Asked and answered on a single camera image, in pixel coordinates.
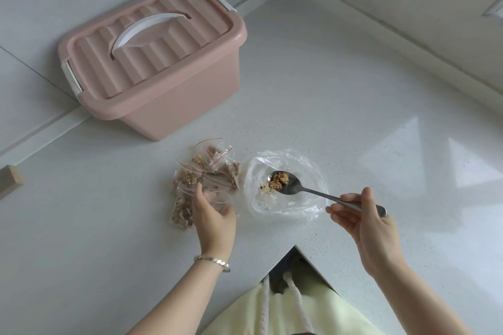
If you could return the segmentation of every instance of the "metal spoon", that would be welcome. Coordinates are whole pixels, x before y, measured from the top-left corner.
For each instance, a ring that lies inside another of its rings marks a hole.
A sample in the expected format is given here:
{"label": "metal spoon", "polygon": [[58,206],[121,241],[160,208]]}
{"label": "metal spoon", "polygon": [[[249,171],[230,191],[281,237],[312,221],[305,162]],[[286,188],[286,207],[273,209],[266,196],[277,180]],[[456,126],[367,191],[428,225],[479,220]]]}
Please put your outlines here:
{"label": "metal spoon", "polygon": [[[295,195],[299,192],[309,192],[314,195],[318,195],[321,197],[324,197],[326,199],[336,201],[337,203],[344,205],[345,207],[348,207],[350,209],[353,209],[355,211],[361,212],[362,211],[362,204],[359,201],[352,201],[351,203],[347,201],[343,201],[339,199],[338,197],[327,195],[326,193],[314,191],[309,188],[305,188],[300,184],[300,180],[294,175],[286,171],[274,171],[271,173],[267,180],[270,182],[273,179],[273,176],[279,172],[286,173],[288,175],[288,184],[283,185],[280,189],[277,189],[279,193],[282,193],[283,195]],[[377,213],[379,214],[379,217],[386,217],[386,209],[380,205],[377,205]]]}

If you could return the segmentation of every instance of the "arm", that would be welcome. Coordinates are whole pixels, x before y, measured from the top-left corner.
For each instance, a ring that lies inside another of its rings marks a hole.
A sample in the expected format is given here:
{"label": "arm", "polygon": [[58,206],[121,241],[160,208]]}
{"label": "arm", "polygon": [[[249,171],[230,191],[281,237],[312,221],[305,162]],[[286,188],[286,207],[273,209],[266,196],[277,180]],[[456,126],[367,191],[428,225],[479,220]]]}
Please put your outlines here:
{"label": "arm", "polygon": [[[198,183],[193,203],[201,254],[227,262],[236,235],[236,211],[218,213],[205,199]],[[127,335],[194,335],[222,267],[198,260],[175,287]]]}
{"label": "arm", "polygon": [[372,190],[365,188],[361,195],[346,194],[341,199],[361,201],[361,214],[340,204],[333,204],[326,211],[355,240],[365,270],[380,287],[406,333],[472,334],[443,299],[407,265],[396,223],[390,217],[379,217]]}

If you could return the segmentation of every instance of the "spoon handle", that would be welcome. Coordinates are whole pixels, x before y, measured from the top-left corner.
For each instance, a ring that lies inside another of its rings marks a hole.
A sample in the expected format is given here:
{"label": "spoon handle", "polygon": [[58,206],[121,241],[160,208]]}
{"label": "spoon handle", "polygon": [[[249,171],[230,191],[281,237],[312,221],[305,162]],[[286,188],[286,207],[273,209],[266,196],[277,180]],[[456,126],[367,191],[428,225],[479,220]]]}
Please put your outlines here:
{"label": "spoon handle", "polygon": [[[332,195],[327,195],[326,193],[323,193],[323,192],[314,191],[309,188],[302,188],[302,191],[309,192],[314,195],[318,195],[318,196],[324,197],[326,199],[335,201],[341,205],[344,205],[345,207],[348,207],[349,209],[353,209],[358,212],[362,211],[362,203],[360,201],[352,201],[349,203],[347,201],[343,201],[343,200],[339,199],[338,197],[335,197]],[[377,205],[377,213],[379,214],[379,217],[386,217],[386,215],[387,215],[386,209],[381,205]]]}

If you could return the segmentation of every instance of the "storage box lid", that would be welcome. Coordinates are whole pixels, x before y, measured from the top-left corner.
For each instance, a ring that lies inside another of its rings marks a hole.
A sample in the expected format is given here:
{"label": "storage box lid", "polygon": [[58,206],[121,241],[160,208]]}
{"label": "storage box lid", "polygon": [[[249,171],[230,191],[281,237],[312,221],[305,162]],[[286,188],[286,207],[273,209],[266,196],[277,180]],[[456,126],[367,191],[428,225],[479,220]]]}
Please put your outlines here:
{"label": "storage box lid", "polygon": [[115,119],[235,51],[246,35],[224,0],[136,0],[67,34],[59,56],[79,101]]}

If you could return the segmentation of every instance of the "white rope strap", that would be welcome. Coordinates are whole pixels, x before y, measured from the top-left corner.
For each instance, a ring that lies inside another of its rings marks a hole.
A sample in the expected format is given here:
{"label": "white rope strap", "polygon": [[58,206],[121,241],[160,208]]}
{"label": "white rope strap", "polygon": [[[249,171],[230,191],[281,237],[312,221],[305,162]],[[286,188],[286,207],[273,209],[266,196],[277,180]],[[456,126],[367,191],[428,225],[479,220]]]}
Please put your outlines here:
{"label": "white rope strap", "polygon": [[260,335],[267,335],[269,333],[269,275],[264,278],[262,285],[261,307],[259,330]]}
{"label": "white rope strap", "polygon": [[283,279],[286,281],[288,284],[288,287],[290,290],[293,291],[293,296],[295,297],[295,305],[297,306],[297,309],[300,312],[300,317],[302,320],[302,324],[304,325],[304,328],[307,332],[313,332],[313,326],[311,325],[311,320],[307,316],[306,312],[304,311],[304,308],[302,307],[302,295],[300,294],[299,289],[295,284],[293,283],[292,279],[292,273],[291,272],[286,272],[283,274]]}

